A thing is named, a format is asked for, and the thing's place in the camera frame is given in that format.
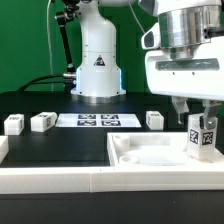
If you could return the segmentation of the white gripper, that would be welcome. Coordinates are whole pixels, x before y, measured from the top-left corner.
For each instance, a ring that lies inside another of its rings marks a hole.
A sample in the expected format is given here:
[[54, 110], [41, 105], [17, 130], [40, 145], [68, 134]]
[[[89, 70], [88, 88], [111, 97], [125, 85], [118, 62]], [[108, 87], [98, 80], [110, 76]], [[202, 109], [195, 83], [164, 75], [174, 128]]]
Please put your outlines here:
[[224, 53], [218, 46], [200, 46], [193, 59], [180, 61], [171, 61], [165, 51], [149, 51], [145, 67], [150, 91], [172, 96], [179, 124], [189, 113], [188, 97], [204, 99], [200, 127], [216, 127], [216, 116], [224, 101]]

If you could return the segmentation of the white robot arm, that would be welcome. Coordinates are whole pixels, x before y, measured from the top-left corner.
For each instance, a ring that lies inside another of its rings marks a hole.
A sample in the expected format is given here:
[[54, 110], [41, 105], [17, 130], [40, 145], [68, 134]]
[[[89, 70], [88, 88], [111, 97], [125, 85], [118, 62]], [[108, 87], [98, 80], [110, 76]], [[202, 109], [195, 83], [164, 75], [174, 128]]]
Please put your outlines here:
[[216, 126], [224, 101], [224, 43], [222, 0], [73, 0], [68, 18], [78, 18], [82, 32], [82, 63], [72, 93], [91, 102], [123, 93], [116, 65], [116, 28], [101, 17], [100, 7], [137, 3], [158, 21], [144, 33], [145, 69], [149, 89], [168, 95], [183, 121], [187, 100], [200, 99], [205, 111], [199, 119], [204, 129]]

